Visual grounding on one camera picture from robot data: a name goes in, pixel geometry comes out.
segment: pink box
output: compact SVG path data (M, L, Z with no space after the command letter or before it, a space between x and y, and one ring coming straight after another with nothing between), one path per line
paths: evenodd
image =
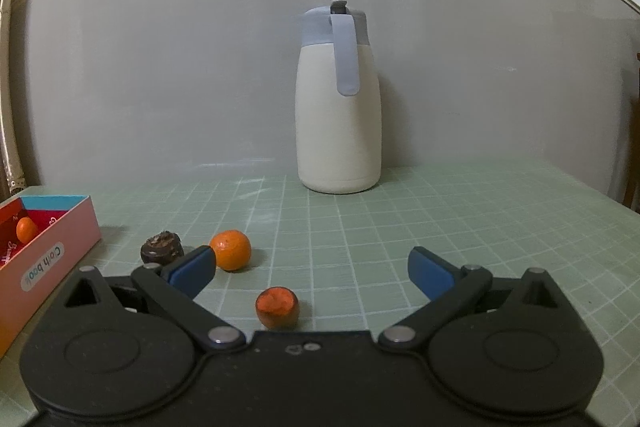
M18 220L40 233L18 241ZM88 196L23 196L0 206L0 357L80 259L100 240Z

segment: pipe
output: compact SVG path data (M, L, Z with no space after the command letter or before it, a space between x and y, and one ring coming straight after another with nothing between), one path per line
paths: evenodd
M9 30L12 0L0 0L0 153L11 195L26 187L15 139L9 82Z

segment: blue gripper pad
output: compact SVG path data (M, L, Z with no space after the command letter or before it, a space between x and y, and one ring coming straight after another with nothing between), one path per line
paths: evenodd
M193 299L215 273L216 254L210 247L198 247L166 266L162 276L171 286Z
M458 268L423 247L415 247L409 253L407 270L409 279L432 301L461 278Z

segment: orange fruit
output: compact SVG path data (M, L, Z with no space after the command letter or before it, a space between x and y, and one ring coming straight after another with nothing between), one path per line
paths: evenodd
M255 314L268 330L293 328L300 316L300 303L289 288L272 286L255 299Z
M251 259L249 238L239 230L225 230L216 234L209 246L216 254L216 266L232 272L246 266Z
M32 241L38 234L38 227L31 217L23 217L15 227L15 235L18 236L18 241L24 245Z

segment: gray lid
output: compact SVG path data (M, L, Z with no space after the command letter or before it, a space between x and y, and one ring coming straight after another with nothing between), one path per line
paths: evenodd
M360 10L346 8L346 13L353 17L358 44L369 44L367 35L367 16ZM331 24L331 7L321 6L305 12L302 16L302 46L312 44L328 44L334 42Z

